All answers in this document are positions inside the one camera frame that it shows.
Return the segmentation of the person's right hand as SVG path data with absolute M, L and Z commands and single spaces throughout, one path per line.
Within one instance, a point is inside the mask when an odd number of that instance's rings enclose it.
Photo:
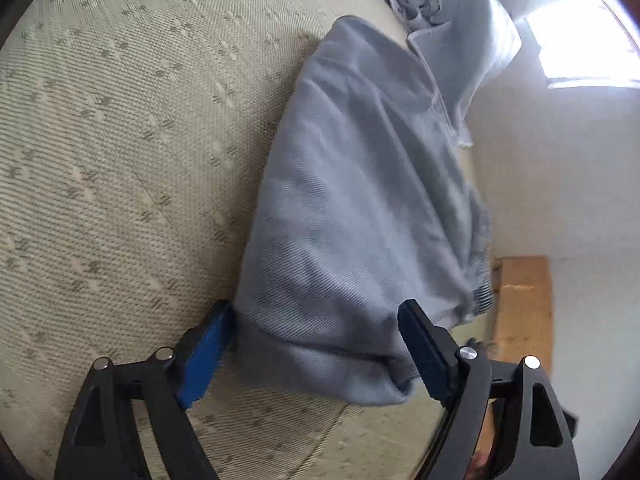
M 491 400 L 486 408 L 475 451 L 465 473 L 465 480 L 498 479 L 497 442 L 500 402 Z

